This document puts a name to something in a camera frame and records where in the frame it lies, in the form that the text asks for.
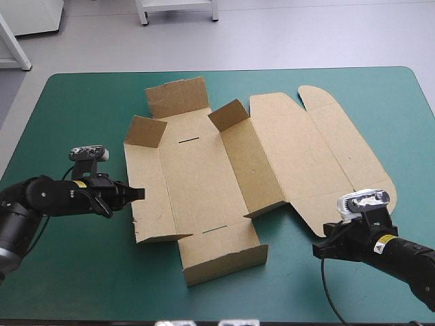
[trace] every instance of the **white object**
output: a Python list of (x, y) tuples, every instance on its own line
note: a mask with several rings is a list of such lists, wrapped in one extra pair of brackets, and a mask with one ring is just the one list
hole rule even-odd
[(0, 12), (15, 36), (59, 30), (63, 0), (0, 0)]
[(343, 222), (351, 221), (357, 217), (361, 217), (361, 213), (352, 213), (347, 202), (351, 199), (355, 201), (358, 207), (376, 207), (389, 203), (389, 196), (383, 190), (363, 189), (358, 192), (352, 192), (337, 200), (337, 211), (341, 215)]
[(32, 64), (0, 14), (0, 68), (30, 70)]
[(219, 20), (218, 0), (136, 0), (137, 12), (142, 25), (148, 25), (148, 12), (168, 10), (211, 9), (213, 21)]

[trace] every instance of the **table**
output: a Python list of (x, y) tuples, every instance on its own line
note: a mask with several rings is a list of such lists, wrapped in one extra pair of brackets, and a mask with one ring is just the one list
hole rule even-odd
[[(15, 150), (0, 189), (35, 175), (60, 179), (75, 146), (104, 144), (99, 170), (126, 181), (122, 142), (134, 114), (149, 116), (144, 88), (204, 75), (212, 109), (251, 94), (299, 85), (331, 92), (397, 187), (394, 223), (403, 238), (435, 247), (435, 118), (405, 67), (80, 73), (52, 76)], [(0, 319), (158, 320), (257, 318), (335, 322), (321, 285), (318, 239), (289, 205), (254, 220), (270, 245), (263, 266), (187, 288), (177, 244), (135, 244), (129, 208), (52, 218), (35, 250), (0, 288)], [(359, 263), (327, 261), (342, 315), (355, 322), (434, 321), (408, 285)]]

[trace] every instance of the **black cable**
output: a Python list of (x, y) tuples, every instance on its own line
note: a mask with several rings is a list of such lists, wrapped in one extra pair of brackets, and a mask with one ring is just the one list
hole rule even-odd
[[(62, 177), (62, 180), (65, 180), (65, 178), (67, 177), (68, 173), (70, 173), (73, 170), (73, 168), (74, 168), (74, 166), (72, 166), (71, 168), (69, 168), (67, 170), (67, 172), (65, 172), (65, 174)], [(51, 218), (51, 216), (48, 215), (47, 219), (46, 219), (45, 223), (43, 224), (41, 231), (39, 231), (39, 234), (37, 235), (35, 241), (33, 241), (33, 244), (29, 247), (29, 249), (27, 249), (26, 256), (33, 250), (33, 248), (35, 248), (35, 246), (38, 243), (39, 239), (41, 238), (44, 230), (46, 229), (50, 218)]]
[(335, 315), (338, 319), (343, 323), (344, 326), (349, 326), (347, 321), (344, 320), (344, 318), (341, 316), (341, 314), (338, 312), (338, 310), (335, 308), (334, 302), (331, 299), (331, 295), (329, 294), (328, 286), (326, 285), (326, 278), (325, 278), (325, 258), (322, 258), (320, 261), (320, 270), (321, 270), (321, 281), (324, 284), (324, 290), (326, 294), (326, 298), (328, 299), (328, 303), (331, 306), (331, 309), (334, 311)]
[(62, 177), (62, 180), (65, 180), (65, 178), (67, 177), (68, 173), (70, 173), (70, 172), (73, 170), (73, 168), (74, 168), (74, 165), (73, 165), (71, 168), (69, 168), (69, 169), (67, 170), (67, 172), (65, 172), (65, 174), (64, 174), (63, 177)]
[[(339, 227), (341, 227), (341, 225), (343, 224), (343, 221), (339, 221), (335, 226), (334, 229), (331, 232), (331, 235), (329, 236), (329, 239), (326, 241), (326, 244), (328, 245), (329, 243), (331, 243), (334, 240), (334, 233), (335, 231), (338, 230)], [(345, 231), (345, 229), (343, 229), (342, 231), (340, 231), (337, 236), (341, 233), (343, 233)], [(331, 309), (334, 311), (335, 315), (337, 316), (338, 319), (340, 319), (340, 321), (343, 323), (344, 326), (349, 326), (348, 322), (344, 320), (344, 318), (341, 316), (341, 314), (338, 312), (338, 310), (335, 308), (334, 302), (332, 301), (331, 295), (329, 293), (328, 290), (328, 286), (326, 285), (326, 277), (325, 277), (325, 258), (323, 257), (320, 261), (320, 272), (321, 272), (321, 281), (324, 285), (324, 290), (325, 290), (325, 294), (326, 294), (326, 299), (328, 299), (328, 303), (331, 307)]]

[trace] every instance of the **box flap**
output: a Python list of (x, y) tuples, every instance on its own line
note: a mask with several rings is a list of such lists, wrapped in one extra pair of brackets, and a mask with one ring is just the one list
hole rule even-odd
[(242, 103), (240, 103), (239, 100), (233, 100), (233, 102), (230, 102), (217, 111), (210, 113), (209, 118), (216, 128), (222, 132), (225, 129), (249, 118), (249, 116)]
[(265, 208), (286, 199), (245, 108), (238, 100), (209, 114), (221, 138), (237, 178), (249, 214), (256, 217)]
[(130, 123), (125, 143), (157, 148), (167, 123), (135, 115)]
[(341, 219), (336, 200), (355, 190), (382, 186), (391, 210), (394, 184), (340, 105), (312, 86), (300, 95), (307, 111), (284, 93), (250, 98), (252, 123), (288, 202), (318, 236), (324, 223)]
[(260, 244), (238, 253), (229, 253), (184, 269), (184, 278), (187, 285), (192, 286), (245, 268), (261, 265), (267, 261), (267, 251), (268, 245)]
[(179, 241), (184, 275), (188, 285), (263, 264), (267, 245), (260, 245), (252, 222), (228, 225)]
[(352, 192), (352, 185), (307, 112), (288, 95), (251, 96), (250, 105), (252, 123), (287, 201), (324, 236), (323, 223), (340, 219), (336, 200)]
[(124, 144), (128, 182), (144, 187), (145, 200), (131, 204), (136, 241), (171, 241), (189, 236), (177, 231), (158, 148)]
[(204, 77), (172, 81), (148, 88), (145, 93), (156, 119), (209, 107)]
[(397, 201), (393, 181), (343, 108), (321, 88), (301, 86), (299, 95), (353, 188), (386, 190), (391, 199), (388, 209), (392, 212)]

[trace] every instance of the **cardboard flap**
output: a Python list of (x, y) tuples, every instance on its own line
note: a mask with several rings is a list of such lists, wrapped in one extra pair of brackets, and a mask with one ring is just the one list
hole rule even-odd
[(172, 81), (145, 90), (156, 119), (209, 107), (204, 77)]
[(251, 120), (283, 193), (309, 227), (324, 236), (340, 220), (336, 200), (353, 187), (307, 112), (284, 93), (250, 98)]
[(135, 115), (128, 129), (125, 143), (157, 148), (167, 123)]
[(250, 119), (224, 130), (221, 138), (249, 212), (246, 217), (287, 201)]
[(392, 180), (335, 98), (314, 86), (299, 87), (299, 95), (354, 190), (384, 184), (392, 198), (388, 205), (392, 211), (397, 197)]
[(146, 199), (131, 204), (136, 242), (177, 236), (159, 149), (125, 143), (124, 150), (128, 183), (131, 187), (146, 189)]
[(230, 102), (217, 111), (210, 113), (209, 118), (216, 128), (222, 132), (225, 129), (249, 118), (249, 116), (242, 103), (240, 103), (239, 100), (233, 100), (233, 102)]
[(185, 268), (183, 270), (184, 278), (187, 285), (192, 286), (245, 268), (261, 265), (267, 261), (267, 251), (268, 245), (261, 244), (238, 253), (229, 253), (199, 265)]

